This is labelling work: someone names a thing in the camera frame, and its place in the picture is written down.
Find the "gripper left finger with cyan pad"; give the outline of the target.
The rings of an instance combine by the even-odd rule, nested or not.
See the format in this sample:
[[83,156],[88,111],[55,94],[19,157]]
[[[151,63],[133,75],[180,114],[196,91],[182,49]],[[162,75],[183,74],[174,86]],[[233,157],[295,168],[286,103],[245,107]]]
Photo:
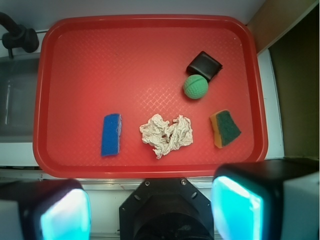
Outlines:
[[2,240],[88,240],[91,226],[89,195],[78,180],[0,184]]

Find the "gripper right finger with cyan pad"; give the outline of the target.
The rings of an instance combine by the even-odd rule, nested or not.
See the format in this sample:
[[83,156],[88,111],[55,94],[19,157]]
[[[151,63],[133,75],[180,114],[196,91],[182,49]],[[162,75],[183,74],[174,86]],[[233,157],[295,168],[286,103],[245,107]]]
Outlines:
[[224,240],[317,240],[320,163],[273,159],[223,164],[214,174],[211,211]]

